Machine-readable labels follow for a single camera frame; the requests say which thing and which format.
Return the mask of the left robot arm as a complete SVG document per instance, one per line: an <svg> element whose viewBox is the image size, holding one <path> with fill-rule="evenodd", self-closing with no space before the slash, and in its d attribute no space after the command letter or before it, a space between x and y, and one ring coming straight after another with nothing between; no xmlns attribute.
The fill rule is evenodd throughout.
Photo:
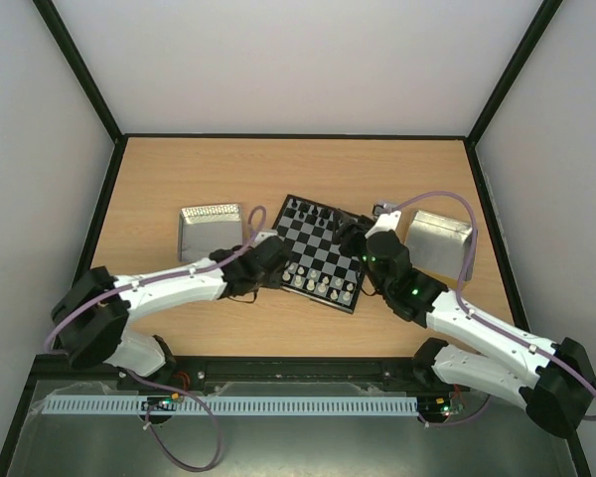
<svg viewBox="0 0 596 477"><path fill-rule="evenodd" d="M87 271L52 311L51 340L61 344L74 370L109 365L141 379L166 384L176 360L157 335L131 326L139 319L192 302L210 302L276 288L291 257L275 234L218 249L194 263L147 274Z"/></svg>

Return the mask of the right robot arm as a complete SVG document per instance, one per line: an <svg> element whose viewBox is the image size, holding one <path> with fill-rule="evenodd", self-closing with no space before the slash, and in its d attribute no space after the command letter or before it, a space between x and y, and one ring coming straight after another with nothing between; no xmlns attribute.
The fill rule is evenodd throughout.
<svg viewBox="0 0 596 477"><path fill-rule="evenodd" d="M525 411L541 429L570 438L596 402L596 375L585 348L571 338L556 343L519 329L467 303L444 282L414 268L395 229L400 214L373 221L336 210L334 242L358 258L386 306L404 321L443 333L468 351L429 339L414 357L423 388L465 386Z"/></svg>

